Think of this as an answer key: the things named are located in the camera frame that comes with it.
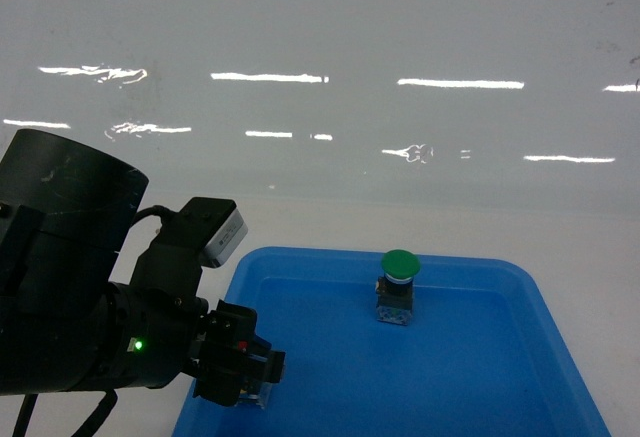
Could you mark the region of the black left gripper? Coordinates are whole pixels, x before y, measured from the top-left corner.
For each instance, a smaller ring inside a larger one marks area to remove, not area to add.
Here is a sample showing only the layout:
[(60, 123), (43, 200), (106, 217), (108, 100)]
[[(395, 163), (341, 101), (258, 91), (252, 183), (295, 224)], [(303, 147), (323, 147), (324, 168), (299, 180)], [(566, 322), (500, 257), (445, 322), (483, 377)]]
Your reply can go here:
[[(223, 300), (200, 319), (187, 363), (187, 374), (194, 379), (193, 397), (222, 407), (237, 406), (243, 377), (262, 369), (243, 352), (261, 338), (257, 320), (254, 309)], [(272, 347), (268, 380), (274, 385), (284, 376), (285, 359), (285, 352)]]

